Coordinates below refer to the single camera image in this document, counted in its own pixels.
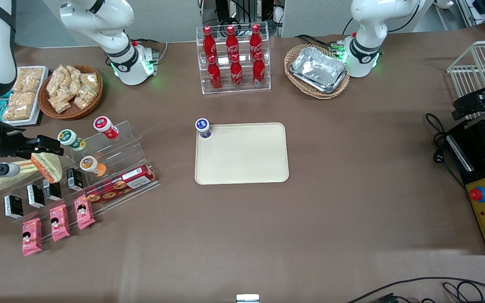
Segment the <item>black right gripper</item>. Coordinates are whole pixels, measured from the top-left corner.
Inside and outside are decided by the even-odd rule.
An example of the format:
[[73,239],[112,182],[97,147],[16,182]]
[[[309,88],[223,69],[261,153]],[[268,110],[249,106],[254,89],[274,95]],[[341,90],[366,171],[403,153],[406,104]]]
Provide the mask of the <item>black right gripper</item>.
[[0,126],[0,157],[19,157],[31,159],[31,153],[64,155],[64,150],[47,149],[45,147],[60,147],[60,141],[48,136],[27,138],[23,132],[10,126]]

